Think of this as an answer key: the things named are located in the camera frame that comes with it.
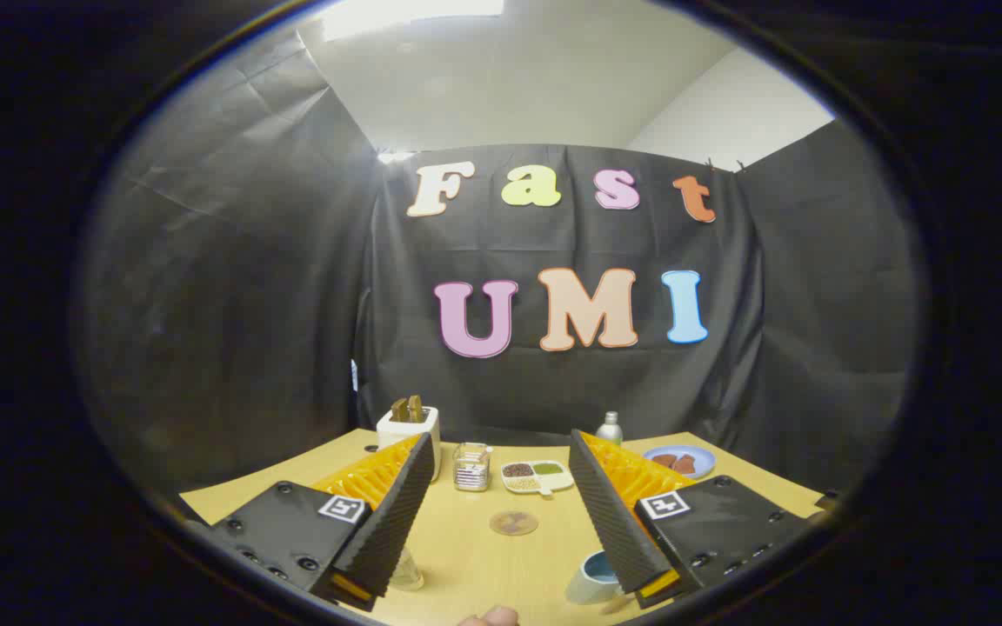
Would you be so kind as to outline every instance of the blue plate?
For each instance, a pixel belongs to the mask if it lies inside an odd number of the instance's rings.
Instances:
[[[698,480],[706,476],[707,473],[712,471],[713,464],[716,463],[712,452],[706,451],[704,448],[698,448],[696,445],[660,445],[659,448],[652,448],[651,451],[645,452],[643,458],[650,461],[652,457],[659,455],[675,455],[675,460],[678,460],[683,455],[693,457],[695,459],[695,473],[683,475],[691,480]]]

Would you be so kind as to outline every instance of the peach letter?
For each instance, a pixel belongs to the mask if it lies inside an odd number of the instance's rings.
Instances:
[[[466,329],[466,296],[473,290],[466,282],[443,282],[435,287],[438,328],[443,344],[451,353],[471,360],[488,360],[504,353],[512,341],[512,294],[517,292],[517,282],[490,280],[482,285],[482,290],[490,296],[493,314],[493,330],[485,339],[471,337]]]
[[[716,214],[702,203],[702,196],[708,195],[707,187],[699,185],[693,175],[684,175],[671,186],[682,191],[682,203],[687,206],[687,213],[698,221],[712,221]]]
[[[409,207],[409,217],[443,213],[446,202],[440,201],[439,194],[446,194],[448,199],[454,198],[458,194],[458,183],[462,181],[458,176],[469,178],[474,175],[474,163],[465,160],[425,165],[417,170],[417,174],[420,174],[420,186],[417,187],[417,201]]]
[[[570,350],[574,340],[567,333],[567,320],[574,327],[582,346],[589,348],[593,336],[605,322],[597,344],[604,348],[627,348],[637,342],[632,330],[631,269],[605,269],[591,298],[582,287],[577,273],[565,266],[553,266],[540,272],[540,281],[548,287],[548,334],[540,348],[549,353]]]
[[[513,206],[553,206],[564,197],[556,190],[556,170],[542,165],[524,165],[509,173],[508,185],[501,189],[501,199]]]

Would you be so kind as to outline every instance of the blue letter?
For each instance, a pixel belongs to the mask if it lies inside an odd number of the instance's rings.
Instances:
[[[671,289],[671,325],[667,339],[672,344],[693,344],[706,339],[708,333],[698,317],[698,272],[690,269],[664,272],[663,284]]]

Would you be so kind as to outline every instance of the ceiling light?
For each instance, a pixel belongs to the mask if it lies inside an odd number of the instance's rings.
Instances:
[[[323,40],[431,17],[500,16],[504,0],[342,0],[320,13]]]

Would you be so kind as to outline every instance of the finger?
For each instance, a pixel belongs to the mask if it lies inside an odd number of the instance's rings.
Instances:
[[[493,607],[493,609],[486,611],[482,617],[489,623],[489,626],[517,626],[517,620],[520,618],[515,610],[506,606]]]

